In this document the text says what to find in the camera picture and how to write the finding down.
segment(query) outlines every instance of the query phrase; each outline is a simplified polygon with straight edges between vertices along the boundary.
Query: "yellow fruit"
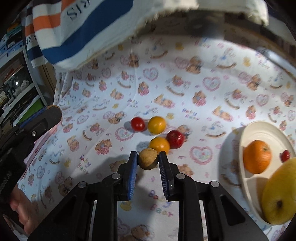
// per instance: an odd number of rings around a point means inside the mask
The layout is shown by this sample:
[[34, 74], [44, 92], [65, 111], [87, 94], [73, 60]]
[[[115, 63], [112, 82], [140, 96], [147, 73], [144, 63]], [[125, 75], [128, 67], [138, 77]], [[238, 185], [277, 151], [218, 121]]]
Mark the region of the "yellow fruit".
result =
[[267, 181], [261, 208], [272, 225], [281, 225], [296, 212], [296, 158], [284, 162]]
[[159, 154], [161, 151], [165, 151], [166, 154], [168, 154], [170, 150], [170, 144], [166, 140], [166, 138], [163, 137], [155, 137], [150, 141], [149, 148], [152, 148], [157, 151]]
[[245, 169], [250, 173], [262, 173], [271, 161], [270, 148], [264, 141], [252, 141], [243, 151], [243, 160]]
[[138, 165], [144, 170], [151, 170], [158, 164], [157, 151], [151, 148], [142, 150], [138, 155]]
[[165, 127], [166, 121], [160, 116], [154, 116], [148, 122], [148, 130], [154, 135], [162, 133], [165, 130]]

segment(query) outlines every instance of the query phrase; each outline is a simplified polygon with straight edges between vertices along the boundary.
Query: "striped towel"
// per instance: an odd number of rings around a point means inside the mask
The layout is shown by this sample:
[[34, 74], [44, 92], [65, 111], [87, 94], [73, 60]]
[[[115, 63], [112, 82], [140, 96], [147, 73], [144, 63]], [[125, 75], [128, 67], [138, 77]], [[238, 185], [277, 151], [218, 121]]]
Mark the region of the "striped towel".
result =
[[197, 9], [196, 0], [33, 0], [25, 35], [33, 67], [74, 70], [134, 35], [165, 10]]

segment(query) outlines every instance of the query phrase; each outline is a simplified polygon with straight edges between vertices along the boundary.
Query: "yellow cherry tomato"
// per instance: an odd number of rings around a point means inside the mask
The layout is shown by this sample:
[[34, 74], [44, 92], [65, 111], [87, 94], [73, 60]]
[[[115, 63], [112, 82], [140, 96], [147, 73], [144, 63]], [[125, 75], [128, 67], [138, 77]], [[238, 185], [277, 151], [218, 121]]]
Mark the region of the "yellow cherry tomato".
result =
[[166, 138], [155, 137], [150, 141], [149, 148], [156, 150], [158, 154], [161, 151], [165, 151], [165, 153], [168, 154], [170, 150], [170, 144]]
[[165, 127], [166, 121], [161, 116], [154, 116], [148, 122], [148, 130], [154, 135], [162, 133]]

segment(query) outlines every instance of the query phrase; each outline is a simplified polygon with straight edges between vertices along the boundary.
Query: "orange stripe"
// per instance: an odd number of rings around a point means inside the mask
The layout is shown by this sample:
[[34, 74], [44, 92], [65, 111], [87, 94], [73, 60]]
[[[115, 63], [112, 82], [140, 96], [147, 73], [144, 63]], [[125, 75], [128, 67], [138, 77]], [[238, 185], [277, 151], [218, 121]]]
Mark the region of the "orange stripe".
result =
[[68, 7], [70, 4], [74, 3], [75, 0], [62, 0], [62, 9], [63, 11], [66, 7]]
[[33, 24], [31, 23], [30, 25], [28, 25], [26, 28], [25, 28], [25, 35], [26, 37], [28, 37], [30, 34], [33, 34], [35, 33], [34, 31], [34, 26]]
[[40, 16], [33, 20], [35, 32], [44, 28], [54, 28], [61, 24], [61, 14]]

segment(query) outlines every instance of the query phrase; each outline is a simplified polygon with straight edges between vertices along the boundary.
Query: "brown round object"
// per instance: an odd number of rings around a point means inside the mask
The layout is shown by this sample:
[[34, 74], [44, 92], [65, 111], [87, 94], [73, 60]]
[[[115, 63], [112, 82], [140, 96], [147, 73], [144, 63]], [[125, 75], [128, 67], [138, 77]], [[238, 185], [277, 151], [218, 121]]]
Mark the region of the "brown round object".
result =
[[157, 151], [151, 148], [142, 150], [138, 155], [138, 164], [144, 170], [151, 170], [158, 164]]

